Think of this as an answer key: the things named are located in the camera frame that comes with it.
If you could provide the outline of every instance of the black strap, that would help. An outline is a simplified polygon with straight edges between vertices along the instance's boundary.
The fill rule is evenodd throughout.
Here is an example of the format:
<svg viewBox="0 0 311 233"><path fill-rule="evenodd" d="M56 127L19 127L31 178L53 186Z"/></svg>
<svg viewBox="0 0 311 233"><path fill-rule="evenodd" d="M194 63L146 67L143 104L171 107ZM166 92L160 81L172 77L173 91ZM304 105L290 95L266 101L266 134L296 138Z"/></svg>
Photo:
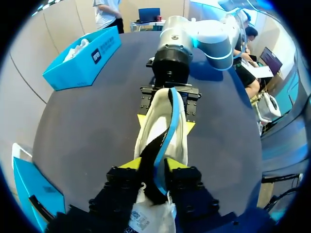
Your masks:
<svg viewBox="0 0 311 233"><path fill-rule="evenodd" d="M168 97L173 107L173 94L172 90L169 89ZM162 147L162 144L166 138L168 129L155 138L151 143L149 143L145 149L142 151L140 157L141 162L139 165L139 175L142 178L142 181L146 184L144 190L145 195L154 203L154 204L163 204L167 201L167 196L163 195L160 190L157 188L154 182L154 163L156 157Z"/></svg>

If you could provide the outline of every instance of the white plastic bag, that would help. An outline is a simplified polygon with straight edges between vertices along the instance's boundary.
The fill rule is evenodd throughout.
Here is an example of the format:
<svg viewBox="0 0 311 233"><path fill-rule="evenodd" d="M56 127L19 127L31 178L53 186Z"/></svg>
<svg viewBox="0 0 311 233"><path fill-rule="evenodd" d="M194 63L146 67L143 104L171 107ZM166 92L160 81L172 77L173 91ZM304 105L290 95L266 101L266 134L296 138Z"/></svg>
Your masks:
<svg viewBox="0 0 311 233"><path fill-rule="evenodd" d="M176 207L171 201L162 205L153 205L139 190L137 202L134 204L131 219L125 233L176 233Z"/></svg>
<svg viewBox="0 0 311 233"><path fill-rule="evenodd" d="M74 58L82 49L84 49L89 44L87 39L83 39L80 45L77 45L74 49L70 49L67 56L65 57L63 62L66 62L72 58Z"/></svg>

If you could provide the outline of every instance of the sticker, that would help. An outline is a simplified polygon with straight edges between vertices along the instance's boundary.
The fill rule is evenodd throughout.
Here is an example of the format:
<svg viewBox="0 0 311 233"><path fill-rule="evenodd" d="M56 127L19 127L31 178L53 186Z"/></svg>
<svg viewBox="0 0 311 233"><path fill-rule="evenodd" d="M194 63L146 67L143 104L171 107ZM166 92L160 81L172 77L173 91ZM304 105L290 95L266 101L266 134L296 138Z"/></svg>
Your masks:
<svg viewBox="0 0 311 233"><path fill-rule="evenodd" d="M94 61L95 64L97 64L97 63L101 60L102 56L101 56L101 54L99 53L99 50L98 50L98 49L96 49L96 50L92 53L92 58L93 58L93 61Z"/></svg>
<svg viewBox="0 0 311 233"><path fill-rule="evenodd" d="M149 224L150 221L145 215L135 210L132 211L129 226L133 230L138 231L138 233L143 232Z"/></svg>

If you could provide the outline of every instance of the white sneaker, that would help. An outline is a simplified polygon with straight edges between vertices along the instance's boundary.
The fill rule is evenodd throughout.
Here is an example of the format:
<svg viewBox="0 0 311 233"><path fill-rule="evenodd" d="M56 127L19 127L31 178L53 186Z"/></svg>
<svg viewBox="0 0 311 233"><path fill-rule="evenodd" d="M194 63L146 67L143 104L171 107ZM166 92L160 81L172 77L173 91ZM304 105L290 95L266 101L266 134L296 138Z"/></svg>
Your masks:
<svg viewBox="0 0 311 233"><path fill-rule="evenodd" d="M155 93L146 119L139 131L134 159L158 136L165 134L154 162L154 179L163 195L167 194L164 178L164 159L170 157L188 164L187 122L183 99L175 88L162 88Z"/></svg>

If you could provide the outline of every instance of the laptop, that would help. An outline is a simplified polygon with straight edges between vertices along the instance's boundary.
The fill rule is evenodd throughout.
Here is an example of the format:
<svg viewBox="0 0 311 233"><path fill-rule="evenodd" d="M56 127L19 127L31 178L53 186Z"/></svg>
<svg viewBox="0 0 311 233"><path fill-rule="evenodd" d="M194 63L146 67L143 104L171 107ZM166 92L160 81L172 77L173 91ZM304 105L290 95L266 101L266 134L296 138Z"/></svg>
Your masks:
<svg viewBox="0 0 311 233"><path fill-rule="evenodd" d="M157 16L160 16L160 8L143 8L138 10L139 20L136 23L156 22Z"/></svg>
<svg viewBox="0 0 311 233"><path fill-rule="evenodd" d="M260 58L268 67L270 67L274 76L280 71L283 65L274 53L267 47L264 48Z"/></svg>

